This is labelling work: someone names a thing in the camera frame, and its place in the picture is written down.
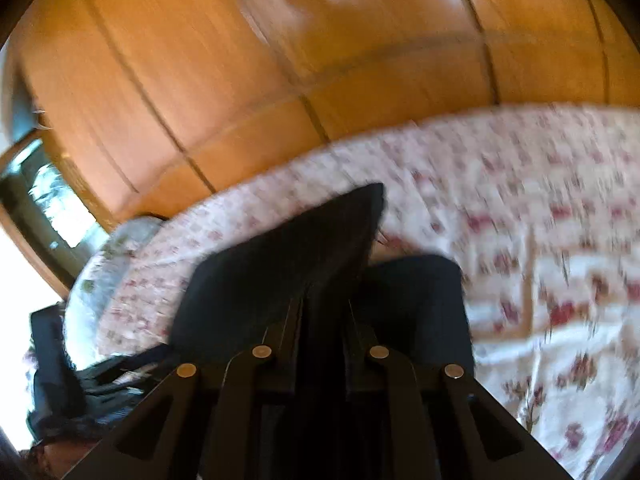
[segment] dark fabric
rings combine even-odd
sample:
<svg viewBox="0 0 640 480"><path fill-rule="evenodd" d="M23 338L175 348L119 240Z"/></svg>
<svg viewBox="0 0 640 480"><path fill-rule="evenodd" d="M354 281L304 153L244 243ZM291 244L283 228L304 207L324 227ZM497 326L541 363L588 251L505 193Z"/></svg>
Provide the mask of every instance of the dark fabric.
<svg viewBox="0 0 640 480"><path fill-rule="evenodd" d="M35 409L66 418L83 415L84 391L66 355L58 305L31 314L31 336L38 361L33 378Z"/></svg>
<svg viewBox="0 0 640 480"><path fill-rule="evenodd" d="M38 370L33 377L34 410L27 416L27 425L36 441L99 440L174 364L169 347L159 345L136 356L114 357L76 372L66 355L57 305L31 314L31 335ZM125 370L148 364L158 364L151 377L131 383L142 394L128 390L129 383L113 383Z"/></svg>
<svg viewBox="0 0 640 480"><path fill-rule="evenodd" d="M180 302L169 344L183 358L225 363L259 343L265 328L306 294L306 338L320 352L312 361L324 361L366 266L383 191L382 184L355 189L209 256Z"/></svg>
<svg viewBox="0 0 640 480"><path fill-rule="evenodd" d="M210 256L180 304L170 344L196 362L226 362L305 298L296 398L278 425L276 478L334 478L347 452L340 322L366 268L383 211L382 184L355 189L274 230Z"/></svg>
<svg viewBox="0 0 640 480"><path fill-rule="evenodd" d="M352 305L381 344L415 363L457 363L473 372L462 272L451 260L426 254L369 267Z"/></svg>

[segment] red floral pattern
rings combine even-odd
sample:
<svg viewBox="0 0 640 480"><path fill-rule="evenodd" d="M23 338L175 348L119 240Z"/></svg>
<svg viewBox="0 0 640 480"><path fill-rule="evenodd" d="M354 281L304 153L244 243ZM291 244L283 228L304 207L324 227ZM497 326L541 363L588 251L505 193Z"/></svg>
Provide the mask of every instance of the red floral pattern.
<svg viewBox="0 0 640 480"><path fill-rule="evenodd" d="M164 340L206 254L382 181L376 246L460 264L476 377L571 475L594 480L640 418L638 131L635 111L551 105L332 144L167 222L136 254L98 347Z"/></svg>

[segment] white bedspread with red flowers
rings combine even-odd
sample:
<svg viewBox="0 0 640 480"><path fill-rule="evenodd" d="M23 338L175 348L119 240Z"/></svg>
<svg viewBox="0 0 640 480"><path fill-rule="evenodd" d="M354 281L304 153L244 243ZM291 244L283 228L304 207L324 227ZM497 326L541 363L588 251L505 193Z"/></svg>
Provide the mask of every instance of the white bedspread with red flowers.
<svg viewBox="0 0 640 480"><path fill-rule="evenodd" d="M167 222L100 321L99 351L164 340L194 266L338 192L386 185L379 249L465 274L476 377L575 478L640 418L640 113L480 110L338 142Z"/></svg>

